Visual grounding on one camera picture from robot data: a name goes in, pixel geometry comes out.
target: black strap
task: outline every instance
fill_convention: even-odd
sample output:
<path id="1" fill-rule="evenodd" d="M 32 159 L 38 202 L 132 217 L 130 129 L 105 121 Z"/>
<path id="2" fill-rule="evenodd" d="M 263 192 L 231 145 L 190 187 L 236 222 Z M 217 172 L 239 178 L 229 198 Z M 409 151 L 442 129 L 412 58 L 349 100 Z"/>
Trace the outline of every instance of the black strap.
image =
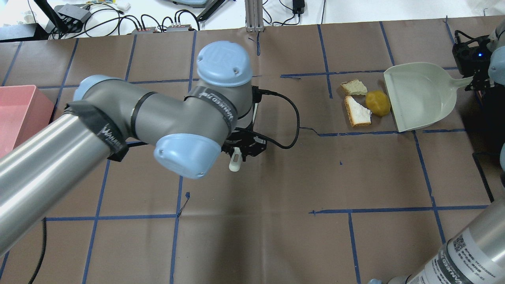
<path id="1" fill-rule="evenodd" d="M 140 109 L 140 106 L 149 98 L 151 95 L 156 94 L 155 91 L 148 92 L 147 94 L 143 95 L 135 105 L 135 108 L 133 109 L 133 113 L 131 114 L 130 118 L 130 127 L 131 127 L 131 134 L 134 138 L 138 139 L 137 137 L 137 131 L 135 130 L 135 121 L 137 120 L 137 115 L 138 115 L 138 110 Z"/>
<path id="2" fill-rule="evenodd" d="M 111 149 L 110 160 L 121 162 L 128 152 L 128 145 L 114 121 L 101 109 L 87 101 L 70 102 L 64 114 L 72 114 Z"/>
<path id="3" fill-rule="evenodd" d="M 228 125 L 228 135 L 235 128 L 237 121 L 237 109 L 232 102 L 220 92 L 204 86 L 197 86 L 184 98 L 196 98 L 203 100 L 223 114 L 223 119 Z"/>

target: qr code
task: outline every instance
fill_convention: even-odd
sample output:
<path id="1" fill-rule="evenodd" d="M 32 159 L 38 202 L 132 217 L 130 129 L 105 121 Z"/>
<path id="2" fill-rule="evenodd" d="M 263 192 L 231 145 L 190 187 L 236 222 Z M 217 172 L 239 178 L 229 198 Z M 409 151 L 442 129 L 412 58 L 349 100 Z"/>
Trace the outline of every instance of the qr code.
<path id="1" fill-rule="evenodd" d="M 465 240 L 463 239 L 463 236 L 459 236 L 454 240 L 454 249 L 456 252 L 459 252 L 460 250 L 464 249 L 467 246 L 465 244 Z"/>

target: black power adapter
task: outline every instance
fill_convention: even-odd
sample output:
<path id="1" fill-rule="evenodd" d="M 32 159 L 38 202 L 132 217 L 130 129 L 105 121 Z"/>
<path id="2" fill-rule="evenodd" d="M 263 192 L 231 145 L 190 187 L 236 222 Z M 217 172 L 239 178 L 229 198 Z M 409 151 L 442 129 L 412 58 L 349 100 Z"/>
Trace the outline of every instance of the black power adapter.
<path id="1" fill-rule="evenodd" d="M 293 14 L 303 14 L 305 12 L 305 0 L 293 0 Z"/>

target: piece of bread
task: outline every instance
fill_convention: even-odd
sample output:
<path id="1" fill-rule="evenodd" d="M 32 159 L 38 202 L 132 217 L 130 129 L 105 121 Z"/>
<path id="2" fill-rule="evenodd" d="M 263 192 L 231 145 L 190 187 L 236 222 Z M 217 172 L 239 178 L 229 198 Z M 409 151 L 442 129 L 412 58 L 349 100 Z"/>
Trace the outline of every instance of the piece of bread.
<path id="1" fill-rule="evenodd" d="M 353 127 L 372 124 L 372 112 L 356 102 L 353 97 L 345 96 L 345 108 Z"/>
<path id="2" fill-rule="evenodd" d="M 341 83 L 340 86 L 344 90 L 346 96 L 353 95 L 366 95 L 368 93 L 367 87 L 357 79 Z"/>

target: dustpan handle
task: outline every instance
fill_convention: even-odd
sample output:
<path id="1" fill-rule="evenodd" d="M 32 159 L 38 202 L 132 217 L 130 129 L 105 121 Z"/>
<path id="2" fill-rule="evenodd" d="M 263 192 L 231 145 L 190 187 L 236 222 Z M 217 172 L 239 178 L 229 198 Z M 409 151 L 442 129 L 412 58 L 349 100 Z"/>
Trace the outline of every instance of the dustpan handle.
<path id="1" fill-rule="evenodd" d="M 473 80 L 473 77 L 463 78 L 463 79 L 451 79 L 450 83 L 452 86 L 457 88 L 462 88 L 468 86 Z"/>

